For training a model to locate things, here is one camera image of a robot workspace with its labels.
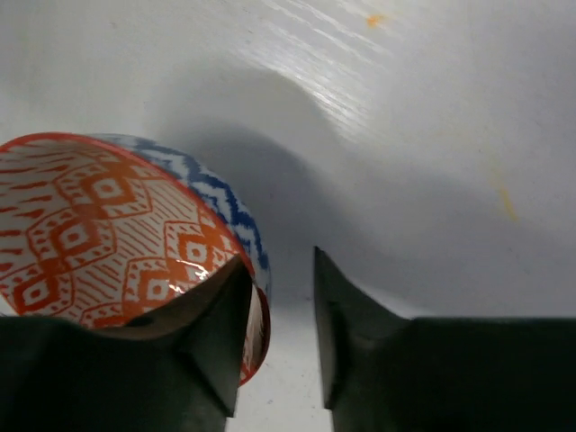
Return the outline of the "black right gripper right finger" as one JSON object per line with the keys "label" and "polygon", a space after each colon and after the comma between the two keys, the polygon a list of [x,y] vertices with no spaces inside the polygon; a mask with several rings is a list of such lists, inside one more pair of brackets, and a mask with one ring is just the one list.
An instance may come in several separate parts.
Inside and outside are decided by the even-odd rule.
{"label": "black right gripper right finger", "polygon": [[575,321],[403,318],[314,252],[324,405],[336,431],[572,431]]}

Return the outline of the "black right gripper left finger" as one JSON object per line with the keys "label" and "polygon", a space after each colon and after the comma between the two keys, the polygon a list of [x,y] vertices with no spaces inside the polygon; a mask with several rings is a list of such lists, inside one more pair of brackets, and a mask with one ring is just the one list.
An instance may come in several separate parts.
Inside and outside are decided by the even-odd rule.
{"label": "black right gripper left finger", "polygon": [[234,257],[122,327],[2,318],[2,430],[222,431],[235,413],[251,296]]}

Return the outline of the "blue white orange bowl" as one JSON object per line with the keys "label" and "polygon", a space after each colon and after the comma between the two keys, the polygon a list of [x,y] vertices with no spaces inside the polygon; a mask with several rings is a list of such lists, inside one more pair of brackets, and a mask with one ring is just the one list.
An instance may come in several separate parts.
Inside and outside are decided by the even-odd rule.
{"label": "blue white orange bowl", "polygon": [[41,132],[1,147],[1,312],[126,324],[241,257],[253,280],[242,382],[270,339],[269,257],[230,185],[151,139]]}

